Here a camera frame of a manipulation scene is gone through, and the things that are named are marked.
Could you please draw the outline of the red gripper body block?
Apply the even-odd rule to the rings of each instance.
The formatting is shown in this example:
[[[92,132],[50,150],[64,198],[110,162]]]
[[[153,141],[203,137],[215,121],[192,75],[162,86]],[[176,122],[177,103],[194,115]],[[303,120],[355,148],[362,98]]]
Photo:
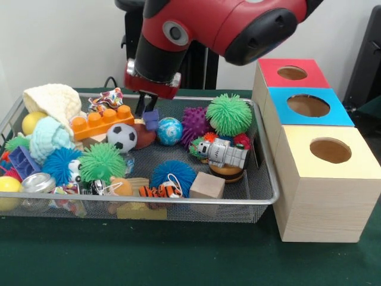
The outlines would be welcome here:
[[[141,76],[135,68],[135,60],[127,60],[124,73],[124,85],[127,89],[155,95],[159,98],[172,100],[180,88],[182,75],[176,73],[169,82],[157,82]]]

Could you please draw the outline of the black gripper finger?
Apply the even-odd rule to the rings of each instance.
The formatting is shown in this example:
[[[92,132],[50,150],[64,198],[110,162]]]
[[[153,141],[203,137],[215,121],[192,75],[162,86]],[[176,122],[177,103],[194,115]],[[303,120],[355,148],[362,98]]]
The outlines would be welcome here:
[[[149,97],[150,101],[146,104],[145,99]],[[136,118],[141,118],[143,113],[151,104],[152,97],[150,94],[139,94],[139,100],[136,106]]]

